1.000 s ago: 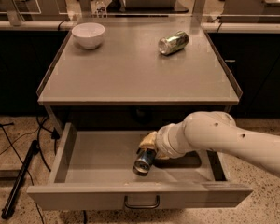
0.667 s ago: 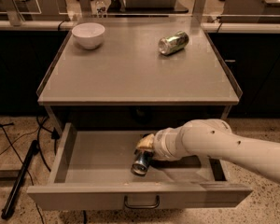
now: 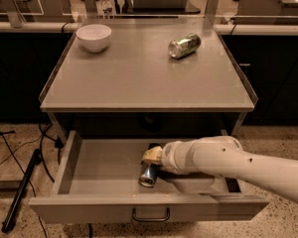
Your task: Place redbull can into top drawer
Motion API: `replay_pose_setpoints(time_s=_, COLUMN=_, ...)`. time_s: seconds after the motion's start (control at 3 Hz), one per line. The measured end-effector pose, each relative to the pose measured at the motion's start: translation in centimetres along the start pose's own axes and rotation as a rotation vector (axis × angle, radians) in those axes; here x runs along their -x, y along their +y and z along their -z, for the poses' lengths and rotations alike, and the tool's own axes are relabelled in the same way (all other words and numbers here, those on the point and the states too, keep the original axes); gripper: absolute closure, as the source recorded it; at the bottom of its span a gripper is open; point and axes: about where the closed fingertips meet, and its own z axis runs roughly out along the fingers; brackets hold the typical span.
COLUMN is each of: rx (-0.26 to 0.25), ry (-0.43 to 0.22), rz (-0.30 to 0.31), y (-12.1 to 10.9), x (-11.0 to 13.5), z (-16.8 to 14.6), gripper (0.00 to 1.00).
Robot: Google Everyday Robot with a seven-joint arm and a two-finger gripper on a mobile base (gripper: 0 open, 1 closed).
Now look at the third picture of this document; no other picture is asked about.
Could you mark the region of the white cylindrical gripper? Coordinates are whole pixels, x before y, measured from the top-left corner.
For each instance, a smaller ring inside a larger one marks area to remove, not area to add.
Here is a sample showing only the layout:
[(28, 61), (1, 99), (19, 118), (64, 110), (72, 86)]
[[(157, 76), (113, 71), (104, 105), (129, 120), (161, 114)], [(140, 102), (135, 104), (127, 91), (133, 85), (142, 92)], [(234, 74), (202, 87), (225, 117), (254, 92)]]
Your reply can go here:
[(161, 170), (175, 175), (187, 175), (197, 171), (193, 164), (192, 146), (195, 141), (167, 143), (163, 150), (156, 146), (147, 150), (142, 157), (144, 163), (161, 164)]

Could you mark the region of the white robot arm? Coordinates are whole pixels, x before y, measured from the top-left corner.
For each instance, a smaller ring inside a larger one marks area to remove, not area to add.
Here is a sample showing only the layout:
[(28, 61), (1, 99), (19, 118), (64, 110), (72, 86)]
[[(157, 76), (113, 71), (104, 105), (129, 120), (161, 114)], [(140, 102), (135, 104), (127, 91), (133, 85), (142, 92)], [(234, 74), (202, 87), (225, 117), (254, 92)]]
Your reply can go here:
[(142, 161), (176, 175), (240, 179), (298, 203), (298, 161), (249, 153), (231, 136), (169, 142), (147, 150)]

